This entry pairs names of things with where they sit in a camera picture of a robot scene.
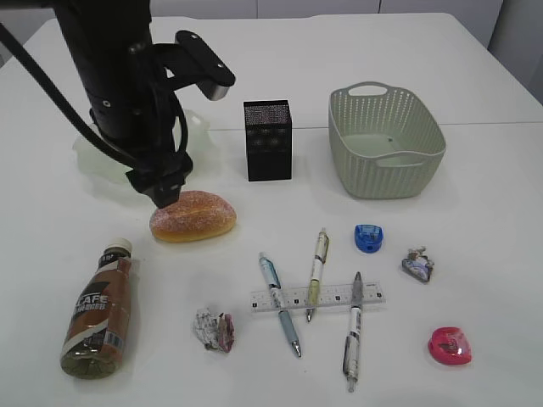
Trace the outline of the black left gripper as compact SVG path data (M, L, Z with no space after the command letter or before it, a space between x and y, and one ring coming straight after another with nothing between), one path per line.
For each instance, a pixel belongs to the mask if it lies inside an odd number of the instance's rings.
M139 193L151 196L162 209L179 199L186 178L193 171L193 161L185 150L161 154L149 170L130 170L126 178Z

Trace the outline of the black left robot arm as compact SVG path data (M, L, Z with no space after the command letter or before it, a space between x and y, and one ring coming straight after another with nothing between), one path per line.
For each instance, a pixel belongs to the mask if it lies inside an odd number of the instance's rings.
M85 139L129 167L126 177L137 192L159 208L175 203L193 163L187 141L174 141L174 125L187 124L154 50L149 3L3 1L1 6L54 11L91 104L91 125L5 26L2 44Z

